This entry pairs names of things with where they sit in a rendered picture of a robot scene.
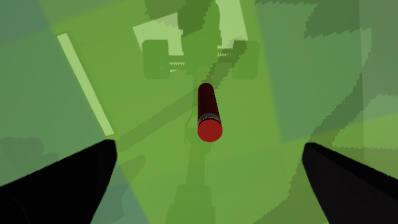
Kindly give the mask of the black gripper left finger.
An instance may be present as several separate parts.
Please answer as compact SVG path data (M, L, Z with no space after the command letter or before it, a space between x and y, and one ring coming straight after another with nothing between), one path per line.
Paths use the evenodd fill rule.
M0 186L0 224L91 224L117 158L104 140Z

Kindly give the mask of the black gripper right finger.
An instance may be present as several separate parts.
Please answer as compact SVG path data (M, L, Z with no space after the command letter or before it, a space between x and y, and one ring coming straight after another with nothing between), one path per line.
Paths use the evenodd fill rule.
M398 224L398 179L318 143L302 161L329 224Z

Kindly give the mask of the dark red peg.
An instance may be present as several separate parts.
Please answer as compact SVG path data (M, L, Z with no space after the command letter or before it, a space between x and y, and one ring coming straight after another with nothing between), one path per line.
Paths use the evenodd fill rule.
M213 86L203 83L198 88L198 136L206 142L218 140L223 132Z

